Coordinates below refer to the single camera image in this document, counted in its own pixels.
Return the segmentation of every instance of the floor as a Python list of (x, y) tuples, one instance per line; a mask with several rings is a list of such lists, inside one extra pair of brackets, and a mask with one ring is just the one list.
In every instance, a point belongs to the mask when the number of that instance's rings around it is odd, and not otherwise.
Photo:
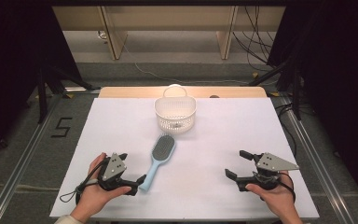
[[(183, 85), (239, 86), (261, 76), (270, 68), (247, 54), (233, 39), (229, 58), (220, 58), (213, 32), (129, 32), (119, 60), (112, 61), (105, 41), (97, 32), (64, 33), (79, 71), (94, 86)], [(237, 37), (249, 46), (242, 33)], [(271, 45), (274, 34), (261, 34)], [(259, 44), (251, 44), (256, 56), (264, 58)], [(276, 94), (269, 79), (261, 86), (275, 106), (290, 103), (287, 93)], [(75, 87), (63, 82), (66, 87)], [(36, 92), (16, 123), (8, 127), (8, 146), (0, 147), (0, 223), (53, 223), (49, 211), (58, 194), (66, 169), (76, 149), (97, 91), (71, 92), (64, 97), (50, 95), (46, 123), (37, 124), (39, 111)], [(335, 155), (317, 115), (301, 98), (301, 121), (291, 111), (284, 113), (282, 126), (301, 167), (320, 218), (307, 223), (358, 223), (358, 187), (340, 158)], [(66, 137), (57, 130), (61, 122), (70, 127)], [(272, 223), (252, 220), (248, 223)]]

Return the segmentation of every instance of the white table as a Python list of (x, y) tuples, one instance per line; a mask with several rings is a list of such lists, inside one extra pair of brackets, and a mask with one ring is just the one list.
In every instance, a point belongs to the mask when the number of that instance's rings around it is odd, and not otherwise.
[[(151, 150), (162, 131), (153, 98), (98, 98), (80, 136), (62, 182), (51, 217), (69, 214), (75, 200), (59, 197), (84, 180), (90, 162), (101, 152), (128, 153), (123, 179), (135, 181), (147, 173)], [(125, 221), (234, 221), (274, 218), (266, 204), (251, 192), (239, 192), (225, 169), (238, 176), (256, 171), (253, 161), (239, 156), (270, 152), (296, 163), (269, 98), (197, 99), (195, 126), (176, 135), (171, 159), (158, 168), (148, 192), (121, 196), (93, 218)], [(295, 182), (296, 208), (303, 218), (319, 217), (300, 171)]]

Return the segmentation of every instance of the cable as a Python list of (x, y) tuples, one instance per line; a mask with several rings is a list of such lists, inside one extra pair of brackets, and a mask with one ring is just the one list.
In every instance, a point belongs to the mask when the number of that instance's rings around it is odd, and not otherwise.
[(267, 83), (267, 84), (260, 84), (260, 86), (269, 86), (269, 85), (275, 84), (277, 82), (278, 82), (278, 80), (270, 82), (270, 83)]
[(283, 182), (281, 182), (281, 180), (278, 180), (278, 184), (280, 184), (281, 186), (283, 186), (284, 188), (288, 189), (292, 195), (293, 195), (293, 203), (296, 202), (296, 193), (295, 193), (295, 183), (293, 182), (292, 177), (290, 177), (290, 175), (285, 174), (285, 173), (280, 173), (280, 175), (286, 175), (287, 177), (289, 177), (290, 181), (292, 182), (292, 188), (290, 188), (289, 186), (287, 186), (286, 184), (283, 184)]
[[(104, 164), (106, 163), (108, 160), (105, 158), (103, 161), (101, 161), (100, 163), (98, 163), (97, 166), (94, 167), (94, 169), (92, 169), (92, 171), (87, 175), (86, 179), (80, 183), (79, 186), (77, 186), (75, 188), (74, 191), (67, 193), (67, 194), (63, 194), (60, 196), (60, 201), (63, 203), (68, 203), (72, 200), (72, 198), (76, 195), (76, 204), (78, 203), (78, 201), (80, 200), (80, 195), (82, 194), (83, 190), (85, 187), (90, 186), (90, 185), (95, 185), (97, 184), (97, 182), (92, 182), (91, 184), (89, 184), (89, 180), (92, 177), (92, 175)], [(72, 196), (68, 199), (68, 200), (64, 200), (63, 197), (71, 195)]]
[(249, 47), (246, 47), (238, 38), (237, 36), (235, 35), (235, 33), (233, 32), (232, 33), (235, 37), (235, 39), (237, 40), (238, 44), (240, 44), (240, 46), (248, 53), (248, 54), (251, 54), (252, 56), (254, 56), (255, 58), (257, 58), (260, 62), (262, 63), (267, 63), (267, 61), (265, 61), (264, 59), (260, 58), (258, 55), (256, 55), (253, 51), (251, 51), (249, 49)]
[[(129, 53), (129, 55), (136, 60), (136, 58), (130, 53), (130, 51), (127, 49), (127, 47), (124, 45), (123, 48)], [(142, 70), (138, 63), (135, 63), (135, 67), (142, 73), (145, 74), (149, 74), (152, 75), (153, 77), (162, 79), (162, 80), (168, 80), (168, 81), (174, 81), (174, 82), (178, 82), (178, 83), (184, 83), (184, 84), (195, 84), (195, 83), (225, 83), (225, 82), (236, 82), (236, 83), (240, 83), (240, 84), (249, 84), (249, 82), (245, 82), (245, 81), (238, 81), (238, 80), (217, 80), (217, 81), (183, 81), (183, 80), (179, 80), (176, 78), (169, 78), (169, 77), (160, 77), (152, 72), (147, 72)]]
[(269, 36), (269, 38), (271, 39), (271, 41), (274, 42), (274, 38), (272, 38), (272, 36), (269, 34), (269, 32), (267, 32), (267, 35)]
[(55, 188), (42, 188), (42, 187), (35, 187), (31, 185), (18, 185), (16, 187), (16, 190), (22, 190), (22, 191), (59, 191), (60, 189)]
[(290, 103), (290, 104), (287, 104), (287, 105), (279, 105), (279, 106), (275, 107), (275, 110), (277, 110), (277, 109), (279, 109), (279, 108), (282, 108), (282, 107), (285, 107), (285, 106), (288, 106), (288, 105), (291, 105), (291, 103)]
[(263, 46), (272, 48), (271, 45), (268, 45), (268, 44), (261, 43), (261, 42), (258, 42), (258, 41), (253, 40), (253, 39), (252, 39), (251, 37), (249, 37), (244, 31), (242, 31), (242, 34), (243, 34), (247, 39), (249, 39), (250, 41), (254, 42), (255, 44), (259, 44), (259, 45), (263, 45)]
[[(264, 42), (263, 42), (263, 40), (261, 39), (260, 34), (258, 33), (258, 13), (259, 13), (259, 11), (260, 11), (260, 7), (259, 7), (259, 6), (255, 6), (255, 23), (253, 23), (253, 20), (252, 20), (250, 14), (249, 14), (249, 12), (248, 12), (247, 7), (245, 7), (245, 11), (246, 11), (246, 14), (247, 14), (247, 16), (248, 16), (248, 18), (249, 18), (249, 21), (250, 21), (251, 24), (252, 24), (253, 29), (254, 29), (254, 32), (252, 33), (252, 39), (253, 39), (253, 36), (256, 34), (257, 37), (258, 37), (259, 42), (260, 42), (260, 43), (263, 43), (263, 45), (264, 45)], [(260, 48), (261, 48), (261, 51), (262, 51), (263, 54), (264, 54), (264, 57), (265, 57), (266, 60), (267, 60), (268, 57), (266, 56), (266, 54), (265, 54), (265, 52), (264, 52), (264, 50), (263, 50), (262, 45), (260, 45)]]

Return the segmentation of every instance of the plastic basket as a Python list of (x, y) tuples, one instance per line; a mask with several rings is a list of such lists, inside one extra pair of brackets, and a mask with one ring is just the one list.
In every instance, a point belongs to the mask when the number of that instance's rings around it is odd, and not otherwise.
[[(172, 88), (180, 88), (185, 95), (166, 96)], [(194, 126), (197, 103), (196, 99), (187, 96), (187, 91), (180, 85), (173, 84), (165, 89), (163, 97), (155, 102), (158, 126), (162, 131), (171, 134), (185, 133)]]

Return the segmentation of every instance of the human hand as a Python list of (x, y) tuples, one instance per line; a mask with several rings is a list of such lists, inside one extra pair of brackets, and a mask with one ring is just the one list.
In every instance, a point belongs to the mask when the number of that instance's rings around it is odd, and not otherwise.
[[(102, 153), (98, 156), (90, 165), (89, 173), (105, 159), (106, 154)], [(98, 169), (90, 179), (96, 179), (100, 171)], [(76, 208), (72, 211), (71, 217), (76, 220), (85, 223), (94, 214), (99, 213), (103, 207), (112, 199), (123, 195), (131, 190), (131, 187), (120, 187), (118, 189), (106, 191), (102, 189), (98, 184), (87, 186), (80, 198)]]
[[(281, 182), (293, 188), (293, 182), (287, 176), (287, 171), (281, 171)], [(265, 190), (256, 184), (248, 184), (246, 188), (260, 196), (267, 204), (269, 210), (277, 215), (283, 223), (302, 223), (295, 208), (292, 192), (285, 187), (278, 185), (275, 189)]]

